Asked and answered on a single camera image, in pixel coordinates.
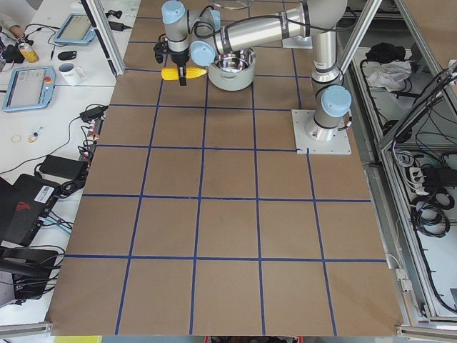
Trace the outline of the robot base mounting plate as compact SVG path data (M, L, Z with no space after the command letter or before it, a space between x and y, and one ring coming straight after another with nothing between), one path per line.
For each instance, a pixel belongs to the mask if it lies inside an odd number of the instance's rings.
M315 110L293 109L292 123L298 154L350 155L348 133L341 119L336 128L323 129L314 121Z

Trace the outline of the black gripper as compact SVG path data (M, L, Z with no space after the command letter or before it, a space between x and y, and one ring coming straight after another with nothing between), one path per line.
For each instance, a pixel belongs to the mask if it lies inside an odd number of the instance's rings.
M171 60L179 67L179 84L186 86L186 64L189 61L189 51L172 51Z

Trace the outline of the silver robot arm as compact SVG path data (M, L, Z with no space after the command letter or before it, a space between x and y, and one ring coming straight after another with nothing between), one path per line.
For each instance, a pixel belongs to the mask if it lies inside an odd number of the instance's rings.
M311 83L317 103L306 122L308 135L315 140L332 139L351 103L335 110L342 71L337 63L337 23L346 12L346 1L301 1L296 7L275 14L253 16L231 24L221 23L221 14L212 5L190 10L181 1L166 1L161 7L165 34L154 47L157 62L169 55L176 65L180 85L186 85L188 61L207 67L220 56L272 41L296 36L309 37L313 48Z

